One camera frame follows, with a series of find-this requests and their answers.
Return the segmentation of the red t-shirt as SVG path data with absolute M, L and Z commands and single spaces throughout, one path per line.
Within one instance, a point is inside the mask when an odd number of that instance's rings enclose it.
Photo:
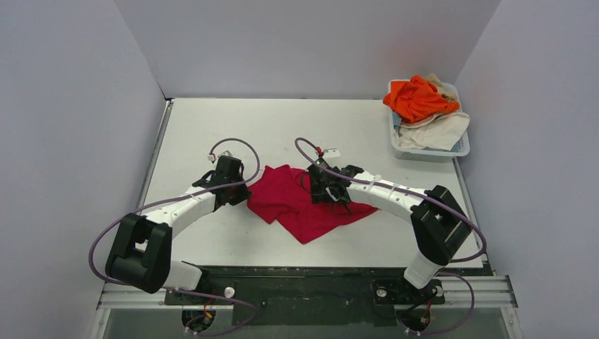
M 377 212 L 376 208 L 361 203 L 349 203 L 346 207 L 313 204 L 307 173 L 289 165 L 265 167 L 249 191 L 248 209 L 268 224 L 280 223 L 301 244 Z

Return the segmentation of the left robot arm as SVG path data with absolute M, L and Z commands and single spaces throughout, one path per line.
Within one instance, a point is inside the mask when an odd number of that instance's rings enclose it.
M 178 201 L 145 215 L 125 215 L 105 264 L 107 276 L 147 293 L 180 289 L 192 303 L 205 302 L 211 287 L 207 271 L 172 260 L 172 241 L 198 219 L 250 197 L 243 169 L 240 159 L 222 155 Z

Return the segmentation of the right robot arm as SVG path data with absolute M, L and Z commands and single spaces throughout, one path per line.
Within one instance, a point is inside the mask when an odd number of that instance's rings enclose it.
M 435 275 L 453 260 L 472 229 L 451 192 L 444 186 L 414 189 L 382 179 L 360 167 L 331 167 L 319 158 L 307 169 L 314 203 L 359 203 L 395 215 L 412 225 L 417 252 L 399 284 L 410 303 L 427 294 Z

